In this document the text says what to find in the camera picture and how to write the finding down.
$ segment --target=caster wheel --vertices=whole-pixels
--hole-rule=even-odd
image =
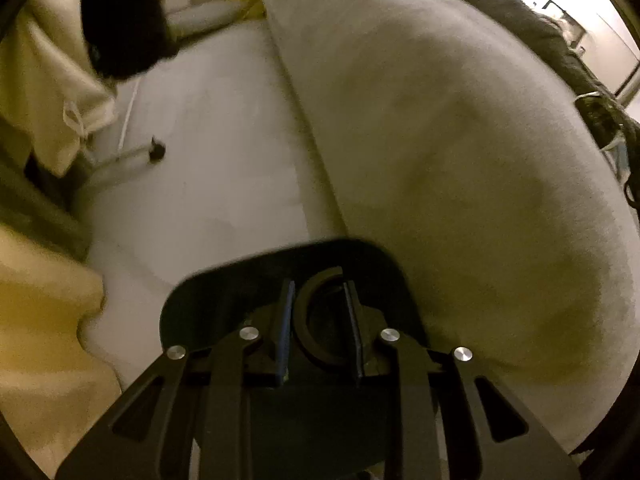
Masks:
[[[164,142],[160,142],[155,139],[151,139],[151,147],[149,148],[149,162],[160,162],[164,158],[166,153],[166,146]]]

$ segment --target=yellow cloth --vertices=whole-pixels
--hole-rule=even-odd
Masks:
[[[0,43],[0,115],[28,136],[38,161],[64,174],[81,141],[115,119],[114,102],[89,61],[80,0],[28,0]],[[67,113],[72,126],[65,103],[80,115]]]
[[[100,276],[0,225],[0,410],[50,478],[120,394],[76,337],[101,301]]]

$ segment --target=white floor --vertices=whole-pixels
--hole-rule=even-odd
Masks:
[[[121,88],[123,112],[131,89]],[[115,152],[121,127],[97,136],[98,158]],[[214,33],[145,75],[125,147],[152,136],[164,160],[97,173],[77,204],[106,292],[81,341],[123,387],[160,355],[162,305],[185,277],[343,229],[264,21]]]

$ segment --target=black hanging garment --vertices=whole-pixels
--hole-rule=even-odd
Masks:
[[[104,77],[126,79],[177,53],[160,0],[81,0],[81,12],[89,58]]]
[[[576,108],[599,148],[617,134],[625,137],[631,175],[625,184],[629,205],[640,207],[640,124],[569,48],[562,32],[521,0],[465,0],[526,44],[576,95]]]

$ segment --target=metal screw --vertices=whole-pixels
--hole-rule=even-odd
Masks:
[[[394,328],[385,328],[382,332],[380,332],[380,337],[385,341],[395,343],[396,341],[398,341],[398,339],[400,339],[400,333]]]
[[[187,355],[187,349],[184,346],[180,345],[172,346],[166,351],[166,356],[172,361],[182,359],[185,355]]]
[[[240,330],[240,337],[247,341],[253,341],[260,335],[260,331],[253,326],[245,326]]]
[[[471,358],[474,356],[474,353],[469,350],[469,348],[459,346],[453,351],[453,357],[455,357],[458,361],[466,362],[471,361]]]

